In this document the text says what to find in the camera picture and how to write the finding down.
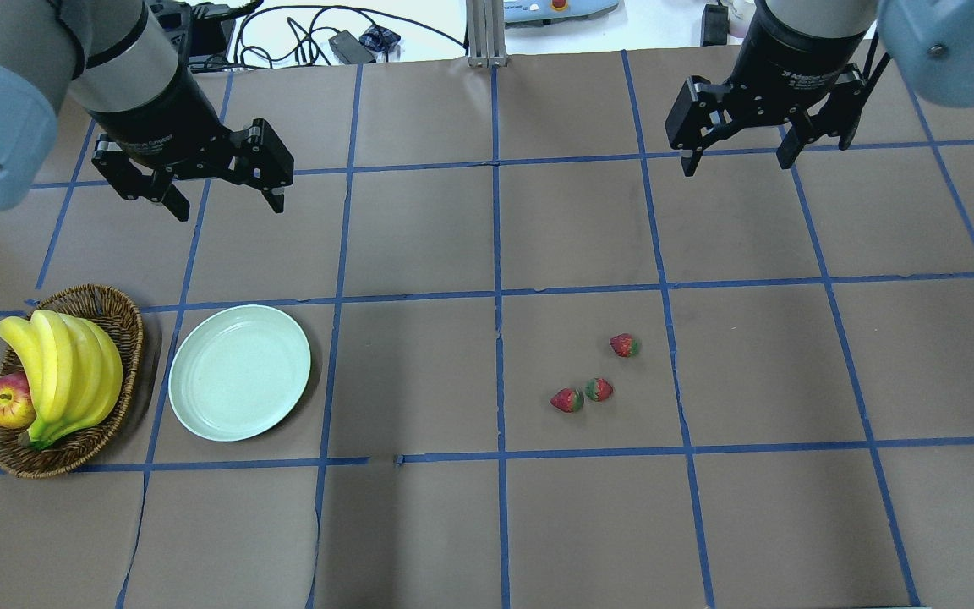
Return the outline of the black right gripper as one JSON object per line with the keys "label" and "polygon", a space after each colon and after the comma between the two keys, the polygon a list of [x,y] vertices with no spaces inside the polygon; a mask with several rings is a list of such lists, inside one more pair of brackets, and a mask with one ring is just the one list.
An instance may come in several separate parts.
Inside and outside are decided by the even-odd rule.
{"label": "black right gripper", "polygon": [[850,149],[868,91],[851,58],[869,27],[868,8],[757,8],[727,80],[687,77],[666,115],[684,176],[735,128],[788,123],[776,151],[782,169],[824,136]]}

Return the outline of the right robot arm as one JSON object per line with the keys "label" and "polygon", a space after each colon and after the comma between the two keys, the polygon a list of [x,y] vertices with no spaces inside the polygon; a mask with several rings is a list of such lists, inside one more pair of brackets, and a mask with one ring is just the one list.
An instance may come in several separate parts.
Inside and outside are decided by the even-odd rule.
{"label": "right robot arm", "polygon": [[785,126],[781,168],[834,138],[850,149],[889,66],[940,107],[974,107],[974,1],[758,1],[730,76],[693,74],[665,119],[691,177],[739,131]]}

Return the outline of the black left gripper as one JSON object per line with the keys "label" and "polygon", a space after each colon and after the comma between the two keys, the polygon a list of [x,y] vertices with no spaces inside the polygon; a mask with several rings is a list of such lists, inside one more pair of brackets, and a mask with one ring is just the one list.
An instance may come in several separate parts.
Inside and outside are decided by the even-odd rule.
{"label": "black left gripper", "polygon": [[173,180],[219,178],[258,190],[272,211],[285,211],[294,158],[281,136],[259,117],[228,128],[197,81],[174,80],[140,107],[91,116],[103,129],[92,165],[124,200],[147,200],[185,222],[190,204]]}

